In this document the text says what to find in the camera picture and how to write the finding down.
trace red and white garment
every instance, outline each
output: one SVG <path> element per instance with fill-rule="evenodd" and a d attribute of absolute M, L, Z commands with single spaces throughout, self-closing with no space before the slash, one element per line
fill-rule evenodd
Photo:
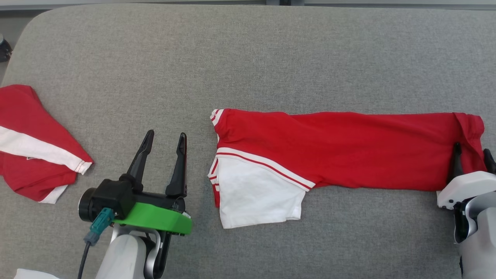
<path fill-rule="evenodd" d="M 314 187 L 438 191 L 453 146 L 483 170 L 479 116 L 213 111 L 217 153 L 208 174 L 224 228 L 300 219 Z"/>
<path fill-rule="evenodd" d="M 54 204 L 92 163 L 30 86 L 0 88 L 0 175 L 16 193 Z"/>

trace gray fabric surface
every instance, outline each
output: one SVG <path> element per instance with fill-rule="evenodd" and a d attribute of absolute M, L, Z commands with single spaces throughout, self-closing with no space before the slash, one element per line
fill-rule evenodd
<path fill-rule="evenodd" d="M 496 148 L 494 26 L 492 11 L 423 9 L 116 4 L 41 14 L 3 85 L 33 86 L 96 164 L 56 205 L 0 183 L 1 277 L 26 268 L 76 278 L 90 225 L 77 215 L 81 194 L 126 171 L 155 129 L 143 181 L 154 192 L 188 135 L 193 232 L 173 237 L 164 278 L 460 278 L 452 215 L 435 193 L 325 187 L 307 194 L 300 221 L 223 230 L 206 178 L 208 117 L 224 107 L 461 111 L 483 117 L 483 144 Z M 109 240 L 110 230 L 90 249 L 85 278 Z"/>

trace teal connector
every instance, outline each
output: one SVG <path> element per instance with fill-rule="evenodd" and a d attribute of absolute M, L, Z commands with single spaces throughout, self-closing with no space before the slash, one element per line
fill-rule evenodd
<path fill-rule="evenodd" d="M 90 227 L 90 232 L 84 237 L 84 242 L 89 243 L 91 246 L 95 244 L 100 239 L 100 235 L 103 231 L 114 222 L 114 212 L 110 208 L 104 208 L 96 219 L 93 221 Z"/>

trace gray floor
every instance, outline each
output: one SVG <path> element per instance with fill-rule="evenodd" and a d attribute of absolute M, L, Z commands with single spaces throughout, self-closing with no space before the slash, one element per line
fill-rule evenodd
<path fill-rule="evenodd" d="M 22 30 L 36 15 L 42 11 L 0 11 L 0 33 L 9 44 L 15 48 L 15 44 Z M 0 63 L 0 82 L 7 69 L 8 63 Z"/>

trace green bracket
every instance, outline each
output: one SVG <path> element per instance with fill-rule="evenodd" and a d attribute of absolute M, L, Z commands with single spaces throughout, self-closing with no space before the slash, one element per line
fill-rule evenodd
<path fill-rule="evenodd" d="M 190 234 L 192 227 L 192 221 L 187 216 L 177 211 L 144 203 L 136 203 L 125 220 L 115 219 L 114 223 L 179 234 Z"/>

